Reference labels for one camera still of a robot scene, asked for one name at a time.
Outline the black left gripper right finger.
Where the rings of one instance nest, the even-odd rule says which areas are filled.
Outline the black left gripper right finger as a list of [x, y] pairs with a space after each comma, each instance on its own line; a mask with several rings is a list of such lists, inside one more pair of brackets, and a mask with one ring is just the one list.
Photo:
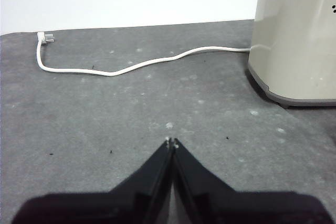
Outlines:
[[173, 140], [174, 189], [191, 223], [333, 223], [322, 202], [294, 191], [236, 191]]

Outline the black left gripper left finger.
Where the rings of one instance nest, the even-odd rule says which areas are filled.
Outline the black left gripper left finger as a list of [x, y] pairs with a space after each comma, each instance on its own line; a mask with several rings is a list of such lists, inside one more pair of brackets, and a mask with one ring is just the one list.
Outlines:
[[114, 189], [38, 196], [26, 201], [12, 222], [167, 223], [173, 153], [173, 141], [167, 139]]

